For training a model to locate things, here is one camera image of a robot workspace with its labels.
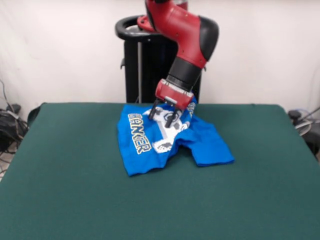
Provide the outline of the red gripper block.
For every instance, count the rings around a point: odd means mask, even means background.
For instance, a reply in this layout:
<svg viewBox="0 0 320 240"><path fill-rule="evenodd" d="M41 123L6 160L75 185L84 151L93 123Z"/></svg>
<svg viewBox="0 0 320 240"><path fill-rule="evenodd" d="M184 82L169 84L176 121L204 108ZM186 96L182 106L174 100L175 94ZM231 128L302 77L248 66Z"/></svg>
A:
<svg viewBox="0 0 320 240"><path fill-rule="evenodd" d="M191 91L183 90L182 88L175 86L168 82L166 79L162 79L158 82L155 97L157 98L148 115L148 119L152 120L157 111L157 105L160 103L159 100L167 103L170 106L174 106L175 109L166 121L165 127L170 127L176 118L179 110L185 110L187 106L192 102L194 94Z"/></svg>

